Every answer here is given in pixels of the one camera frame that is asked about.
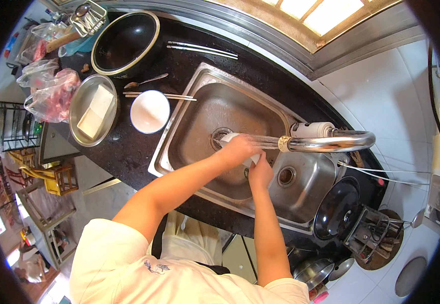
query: white bowl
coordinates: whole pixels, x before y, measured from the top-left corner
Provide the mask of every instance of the white bowl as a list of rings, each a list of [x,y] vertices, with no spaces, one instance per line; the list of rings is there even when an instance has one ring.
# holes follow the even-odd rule
[[[132,103],[131,122],[139,132],[152,134],[166,125],[169,111],[169,101],[164,94],[156,90],[145,91]]]

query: tofu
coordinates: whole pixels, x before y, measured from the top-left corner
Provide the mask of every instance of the tofu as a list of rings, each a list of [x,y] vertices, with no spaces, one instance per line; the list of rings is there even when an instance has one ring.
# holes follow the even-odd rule
[[[114,94],[110,93],[103,85],[99,85],[90,106],[77,124],[78,129],[94,140],[113,100]]]

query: faucet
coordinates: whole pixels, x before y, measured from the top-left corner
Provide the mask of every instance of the faucet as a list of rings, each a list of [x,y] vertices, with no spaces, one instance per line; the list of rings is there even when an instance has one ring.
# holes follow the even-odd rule
[[[369,131],[339,130],[332,123],[296,123],[291,136],[279,138],[281,152],[350,152],[367,149],[375,143]]]

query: stainless steel sink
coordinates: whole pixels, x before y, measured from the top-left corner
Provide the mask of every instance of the stainless steel sink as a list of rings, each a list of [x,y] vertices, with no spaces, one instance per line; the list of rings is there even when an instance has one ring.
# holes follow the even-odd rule
[[[159,177],[215,153],[220,147],[212,138],[220,139],[232,131],[281,137],[289,134],[293,123],[305,122],[248,83],[206,63],[200,64],[184,95],[197,101],[180,101],[171,115],[149,166],[149,172]],[[266,153],[274,170],[269,192],[281,226],[310,234],[310,222],[321,200],[345,173],[336,162],[346,160],[346,155]],[[253,217],[247,174],[247,168],[240,165],[196,194]]]

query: embroidered design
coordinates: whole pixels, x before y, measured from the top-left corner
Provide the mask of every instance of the embroidered design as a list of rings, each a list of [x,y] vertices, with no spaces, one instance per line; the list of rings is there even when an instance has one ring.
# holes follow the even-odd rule
[[[148,268],[148,271],[150,271],[151,273],[155,273],[155,274],[164,274],[165,271],[170,271],[171,269],[169,269],[168,265],[165,264],[157,264],[154,267],[154,270],[152,270],[152,266],[151,263],[148,260],[144,261],[144,265],[146,265],[146,267]]]

